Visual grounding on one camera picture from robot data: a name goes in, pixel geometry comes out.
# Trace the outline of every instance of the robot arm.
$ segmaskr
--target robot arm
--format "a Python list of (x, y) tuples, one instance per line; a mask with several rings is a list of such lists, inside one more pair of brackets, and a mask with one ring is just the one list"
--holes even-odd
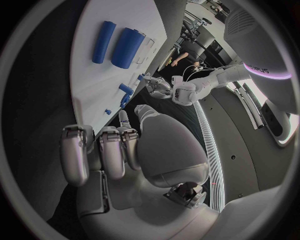
[(216, 69), (206, 77), (195, 78), (188, 82), (183, 81), (182, 76), (173, 76), (173, 89), (161, 77), (144, 77), (146, 88), (153, 98), (172, 98), (173, 102), (183, 106), (190, 106), (194, 102), (205, 98), (214, 88), (222, 88), (230, 82), (249, 78), (249, 72), (243, 65), (233, 66), (225, 70), (222, 68)]

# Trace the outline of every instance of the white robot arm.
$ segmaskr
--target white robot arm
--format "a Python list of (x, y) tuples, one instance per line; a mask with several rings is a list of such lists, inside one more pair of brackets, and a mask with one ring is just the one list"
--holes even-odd
[(174, 103), (183, 106), (190, 106), (205, 98), (214, 88), (222, 88), (230, 82), (249, 78), (249, 72), (243, 65), (233, 66), (225, 70), (219, 68), (206, 77), (195, 78), (188, 82), (183, 81), (182, 76), (173, 76), (173, 89), (163, 78), (144, 77), (146, 88), (152, 97), (157, 99), (172, 98)]

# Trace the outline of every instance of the white pegboard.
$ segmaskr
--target white pegboard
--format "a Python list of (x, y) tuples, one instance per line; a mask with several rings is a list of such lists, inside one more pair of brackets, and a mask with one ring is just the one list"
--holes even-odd
[[(94, 47), (104, 21), (116, 24), (102, 64), (92, 62)], [(137, 29), (151, 38), (153, 46), (141, 64), (132, 61), (129, 69), (114, 66), (112, 55), (124, 28)], [(167, 35), (153, 0), (89, 0), (74, 34), (70, 57), (70, 87), (78, 124), (91, 125), (97, 134), (120, 109), (124, 92), (121, 83), (133, 87), (166, 41)]]

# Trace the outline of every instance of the robotic hand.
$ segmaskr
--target robotic hand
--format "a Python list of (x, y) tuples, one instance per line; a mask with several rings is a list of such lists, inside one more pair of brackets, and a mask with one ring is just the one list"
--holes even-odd
[(188, 82), (183, 81), (182, 76), (173, 76), (173, 88), (161, 77), (155, 78), (148, 75), (144, 77), (146, 88), (153, 98), (172, 98), (174, 103), (183, 106), (190, 106), (196, 101), (205, 98), (214, 88), (222, 88), (230, 82), (249, 78), (249, 72), (243, 65), (227, 69), (219, 68), (206, 77), (195, 78)]

